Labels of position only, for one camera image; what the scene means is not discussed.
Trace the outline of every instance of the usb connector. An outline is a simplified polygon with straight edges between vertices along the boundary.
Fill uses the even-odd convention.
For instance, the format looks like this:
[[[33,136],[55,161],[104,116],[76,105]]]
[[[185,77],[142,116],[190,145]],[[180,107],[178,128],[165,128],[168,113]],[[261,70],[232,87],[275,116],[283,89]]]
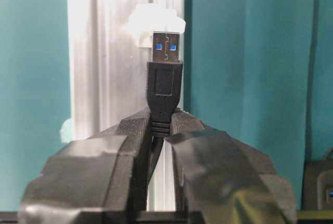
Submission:
[[[179,60],[179,33],[154,32],[152,38],[152,61],[177,63]]]
[[[171,116],[181,95],[183,62],[179,61],[179,33],[154,32],[152,61],[147,63],[147,103],[153,136],[170,133]]]

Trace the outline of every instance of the blue usb port insert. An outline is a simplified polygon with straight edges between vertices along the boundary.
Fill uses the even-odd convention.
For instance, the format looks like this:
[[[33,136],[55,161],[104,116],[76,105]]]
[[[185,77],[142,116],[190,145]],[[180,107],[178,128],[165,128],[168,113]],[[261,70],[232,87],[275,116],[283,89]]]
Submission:
[[[177,48],[177,45],[176,44],[170,44],[170,50],[171,51],[175,51]]]
[[[162,49],[162,44],[157,43],[157,44],[156,44],[156,49],[160,51],[160,50]]]

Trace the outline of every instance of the teal wall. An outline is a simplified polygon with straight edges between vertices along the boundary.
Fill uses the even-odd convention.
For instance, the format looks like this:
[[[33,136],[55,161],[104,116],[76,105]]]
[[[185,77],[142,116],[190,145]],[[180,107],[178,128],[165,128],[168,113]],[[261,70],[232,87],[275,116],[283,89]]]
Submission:
[[[70,116],[67,0],[0,0],[0,29],[0,210],[14,210]]]
[[[292,183],[300,205],[314,0],[186,2],[190,35],[187,32],[185,46],[185,109],[269,154],[278,172]],[[321,48],[327,54],[329,36],[323,33],[326,43],[318,45],[317,54]],[[333,64],[326,62],[329,58],[322,60],[327,80],[332,73],[327,64]],[[318,65],[314,78],[325,79],[317,78]],[[318,86],[318,104],[323,93],[332,94],[331,81]],[[321,118],[323,112],[317,113]],[[318,140],[314,142],[322,151]]]
[[[333,147],[333,0],[319,0],[311,59],[307,158],[322,159]]]

